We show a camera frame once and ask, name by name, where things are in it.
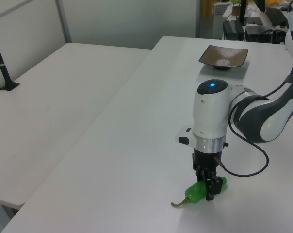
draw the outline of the white table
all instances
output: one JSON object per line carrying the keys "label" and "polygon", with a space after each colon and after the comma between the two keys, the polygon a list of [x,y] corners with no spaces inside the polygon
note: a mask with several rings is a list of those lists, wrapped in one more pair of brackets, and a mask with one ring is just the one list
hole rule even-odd
{"label": "white table", "polygon": [[19,209],[149,50],[66,44],[0,91],[0,203]]}
{"label": "white table", "polygon": [[[246,62],[229,71],[203,65],[209,44],[249,48]],[[262,145],[270,155],[262,174],[237,178],[218,168],[228,187],[214,200],[170,205],[196,181],[192,149],[174,138],[193,123],[198,85],[221,78],[265,94],[292,62],[283,45],[163,37],[3,233],[293,233],[293,116],[277,140]],[[227,142],[228,169],[264,165],[229,130]]]}

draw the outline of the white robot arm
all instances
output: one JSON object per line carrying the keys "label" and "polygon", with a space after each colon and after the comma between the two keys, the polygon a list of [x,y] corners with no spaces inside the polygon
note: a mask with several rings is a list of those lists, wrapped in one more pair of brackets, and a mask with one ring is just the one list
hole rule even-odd
{"label": "white robot arm", "polygon": [[[293,54],[292,44],[290,33],[287,33],[286,46]],[[221,163],[223,148],[228,146],[225,142],[228,122],[250,142],[264,143],[281,134],[292,114],[293,71],[270,100],[244,86],[232,86],[218,79],[205,81],[198,87],[194,100],[194,124],[184,127],[176,139],[194,148],[193,168],[197,180],[206,182],[207,200],[221,191],[216,167]]]}

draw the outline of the black device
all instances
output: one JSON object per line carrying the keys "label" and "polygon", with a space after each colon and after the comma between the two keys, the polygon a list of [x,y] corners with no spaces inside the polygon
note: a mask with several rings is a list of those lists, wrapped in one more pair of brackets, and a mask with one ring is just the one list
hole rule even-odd
{"label": "black device", "polygon": [[[259,8],[260,11],[265,12],[265,0],[254,0],[254,3]],[[245,10],[246,10],[247,1],[242,0],[240,3],[240,14],[239,14],[239,22],[241,25],[245,26],[247,24],[257,24],[263,25],[260,17],[248,17],[245,18]]]}
{"label": "black device", "polygon": [[284,16],[281,10],[277,8],[271,8],[267,7],[266,8],[266,14],[270,21],[272,22],[273,26],[287,26],[289,28],[289,23],[287,18]]}
{"label": "black device", "polygon": [[248,26],[245,29],[245,39],[249,42],[270,43],[273,37],[273,31],[265,26]]}
{"label": "black device", "polygon": [[224,21],[223,32],[226,40],[244,40],[244,30],[239,21]]}
{"label": "black device", "polygon": [[[260,11],[265,12],[265,0],[254,0]],[[225,39],[227,40],[244,40],[244,25],[257,24],[263,25],[262,20],[259,17],[248,17],[245,18],[247,0],[242,0],[240,4],[240,13],[238,20],[224,21],[223,32]]]}
{"label": "black device", "polygon": [[281,11],[288,11],[288,6],[283,6],[280,8]]}
{"label": "black device", "polygon": [[5,87],[3,88],[3,90],[6,90],[6,91],[11,91],[13,90],[15,87],[17,87],[19,85],[19,83],[15,83],[12,81],[10,75],[9,75],[9,72],[7,71],[7,68],[6,68],[6,65],[4,63],[4,60],[2,58],[2,55],[0,53],[0,69],[1,69],[1,72],[3,74],[3,77],[5,79]]}

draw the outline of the green toy pepper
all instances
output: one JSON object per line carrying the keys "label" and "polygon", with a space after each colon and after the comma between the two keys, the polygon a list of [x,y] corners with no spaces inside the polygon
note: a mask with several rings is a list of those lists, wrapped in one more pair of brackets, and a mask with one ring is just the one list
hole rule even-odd
{"label": "green toy pepper", "polygon": [[[222,177],[223,184],[222,187],[228,182],[225,177]],[[186,203],[197,203],[199,200],[203,199],[206,197],[206,185],[204,181],[198,181],[195,184],[193,184],[191,187],[189,187],[185,191],[185,199],[179,203],[179,204],[174,204],[173,202],[171,203],[172,206],[178,207]]]}

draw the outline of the pepper stem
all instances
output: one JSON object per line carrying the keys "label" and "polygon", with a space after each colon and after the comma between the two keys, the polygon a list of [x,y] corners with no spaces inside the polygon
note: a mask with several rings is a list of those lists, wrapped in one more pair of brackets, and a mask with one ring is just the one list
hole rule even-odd
{"label": "pepper stem", "polygon": [[179,204],[174,204],[173,202],[171,203],[171,205],[173,206],[173,207],[179,207],[179,206],[181,206],[181,205],[183,205],[183,204],[186,204],[186,203],[189,203],[190,202],[190,200],[187,198],[187,197],[185,197],[185,199],[181,202],[181,203],[179,203]]}

